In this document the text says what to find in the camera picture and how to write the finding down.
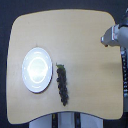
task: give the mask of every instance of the beige table surface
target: beige table surface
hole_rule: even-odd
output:
[[[77,111],[104,119],[123,113],[123,80],[119,47],[105,48],[100,37],[114,25],[111,15],[89,10],[44,11],[19,17],[13,24],[7,60],[7,116],[12,124],[62,111]],[[30,92],[22,80],[29,50],[45,49],[53,62],[49,87]],[[69,102],[61,103],[56,62],[67,71]]]

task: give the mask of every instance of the black background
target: black background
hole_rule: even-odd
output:
[[[11,27],[20,15],[55,9],[88,9],[110,13],[116,23],[128,7],[128,0],[0,0],[0,128],[28,128],[11,125],[6,110],[6,66]],[[104,121],[105,128],[124,128],[127,113],[120,120]]]

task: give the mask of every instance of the white plate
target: white plate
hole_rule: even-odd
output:
[[[43,91],[52,77],[52,61],[42,48],[33,48],[24,58],[22,78],[26,87],[34,92]]]

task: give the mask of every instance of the table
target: table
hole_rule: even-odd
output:
[[[114,25],[106,12],[55,10],[20,16],[13,24],[7,60],[7,115],[12,124],[40,116],[77,111],[103,119],[123,113],[123,79],[119,47],[105,48],[100,37]],[[53,62],[49,87],[34,94],[22,80],[22,63],[34,47],[45,49]],[[69,102],[63,106],[56,63],[67,72]]]

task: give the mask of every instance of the wooden tabletop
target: wooden tabletop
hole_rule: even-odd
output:
[[[111,15],[90,10],[55,10],[19,17],[13,24],[7,60],[7,116],[12,124],[54,112],[77,111],[104,119],[123,113],[123,79],[119,47],[104,47],[100,37],[114,25]],[[22,80],[22,63],[32,48],[48,52],[53,76],[48,88],[30,92]],[[56,63],[64,64],[69,101],[61,103]]]

